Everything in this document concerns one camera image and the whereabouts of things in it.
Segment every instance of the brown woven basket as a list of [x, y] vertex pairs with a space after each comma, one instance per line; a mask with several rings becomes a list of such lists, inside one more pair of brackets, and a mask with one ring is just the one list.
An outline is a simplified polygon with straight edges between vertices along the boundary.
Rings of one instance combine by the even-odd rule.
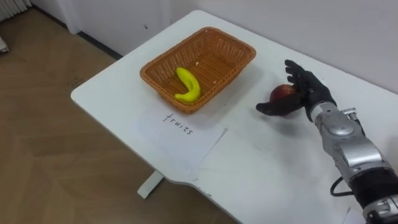
[[[141, 78], [166, 101], [190, 114], [201, 108], [234, 80], [256, 56], [254, 48], [219, 29], [204, 27], [176, 46], [147, 63]], [[183, 67], [198, 80], [201, 97], [194, 103], [182, 103], [174, 98], [187, 88], [175, 70]]]

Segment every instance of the yellow banana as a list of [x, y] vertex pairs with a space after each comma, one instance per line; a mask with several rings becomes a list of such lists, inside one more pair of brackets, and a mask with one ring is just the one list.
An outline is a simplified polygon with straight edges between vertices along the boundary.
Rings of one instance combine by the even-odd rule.
[[178, 67], [177, 76], [188, 89], [186, 94], [176, 94], [174, 97], [183, 103], [193, 103], [200, 97], [198, 80], [187, 69]]
[[182, 81], [182, 83], [184, 83], [184, 85], [186, 86], [188, 91], [191, 91], [193, 86], [192, 86], [192, 82], [190, 80], [190, 75], [191, 76], [193, 76], [193, 75], [185, 68], [177, 68], [176, 72], [177, 72], [178, 78]]

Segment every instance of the brown floor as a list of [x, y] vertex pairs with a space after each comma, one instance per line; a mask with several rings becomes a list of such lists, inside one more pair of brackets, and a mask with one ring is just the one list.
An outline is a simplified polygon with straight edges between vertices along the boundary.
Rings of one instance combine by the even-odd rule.
[[234, 223], [190, 187], [136, 194], [152, 169], [70, 99], [114, 59], [33, 9], [0, 35], [0, 223]]

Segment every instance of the red apple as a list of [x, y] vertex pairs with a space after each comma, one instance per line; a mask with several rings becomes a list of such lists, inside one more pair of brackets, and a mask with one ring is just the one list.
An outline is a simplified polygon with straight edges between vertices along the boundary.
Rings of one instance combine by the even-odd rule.
[[277, 86], [272, 92], [269, 97], [270, 102], [277, 101], [278, 99], [281, 99], [287, 95], [295, 93], [296, 89], [291, 86], [291, 85], [279, 85]]

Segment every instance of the white table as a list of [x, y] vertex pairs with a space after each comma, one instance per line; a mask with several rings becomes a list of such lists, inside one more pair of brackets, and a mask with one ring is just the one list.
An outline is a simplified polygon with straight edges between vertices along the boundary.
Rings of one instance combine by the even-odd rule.
[[[228, 131], [200, 168], [186, 173], [161, 150], [132, 134], [136, 119], [162, 101], [141, 80], [139, 70], [205, 26], [243, 40], [257, 50], [257, 56], [197, 112]], [[268, 99], [275, 86], [286, 82], [287, 58], [317, 74], [341, 110], [356, 107], [367, 135], [396, 167], [398, 95], [203, 11], [193, 11], [79, 86], [72, 99], [158, 171], [140, 189], [143, 196], [164, 176], [196, 188], [242, 223], [340, 224], [348, 207], [359, 206], [353, 197], [330, 196], [330, 185], [340, 175], [304, 111], [271, 118], [254, 109], [256, 103]]]

